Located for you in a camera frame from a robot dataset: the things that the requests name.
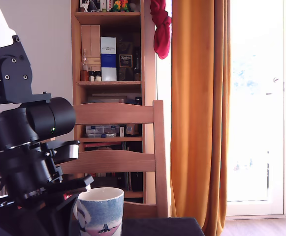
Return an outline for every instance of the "orange curtain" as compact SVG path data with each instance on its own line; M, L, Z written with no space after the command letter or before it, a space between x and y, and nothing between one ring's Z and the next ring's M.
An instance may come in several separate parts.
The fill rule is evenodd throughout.
M226 217L230 0L172 1L172 216L219 236Z

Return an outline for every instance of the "table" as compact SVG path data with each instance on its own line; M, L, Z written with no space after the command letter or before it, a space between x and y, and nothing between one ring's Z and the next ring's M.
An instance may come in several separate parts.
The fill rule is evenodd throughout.
M78 231L76 221L74 231ZM205 236L194 218L123 220L122 236Z

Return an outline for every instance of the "chair backrest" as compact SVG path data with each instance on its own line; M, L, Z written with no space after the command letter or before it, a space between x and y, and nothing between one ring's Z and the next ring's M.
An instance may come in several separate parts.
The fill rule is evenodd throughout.
M75 161L61 164L64 174L155 172L156 205L125 202L124 218L168 217L163 102L153 106L90 103L74 106L76 124L154 124L154 154L126 150L80 152Z

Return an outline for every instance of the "shelf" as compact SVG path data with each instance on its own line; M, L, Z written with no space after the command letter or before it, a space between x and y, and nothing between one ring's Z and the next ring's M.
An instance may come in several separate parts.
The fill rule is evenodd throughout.
M102 86L102 85L115 85L115 86L130 86L130 85L141 85L141 81L95 81L95 82L90 82L90 81L78 81L77 85L78 86Z
M140 12L76 12L81 25L135 27L140 29Z
M124 198L142 198L143 192L124 191Z
M142 141L142 137L80 138L83 143Z
M96 93L109 93L117 91L116 93L141 93L141 81L78 81L78 86L85 89L93 90Z

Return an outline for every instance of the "blue and white mug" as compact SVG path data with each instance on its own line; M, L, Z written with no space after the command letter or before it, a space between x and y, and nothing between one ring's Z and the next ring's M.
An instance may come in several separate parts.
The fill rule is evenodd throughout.
M120 236L124 191L119 188L93 188L78 196L74 215L80 236Z

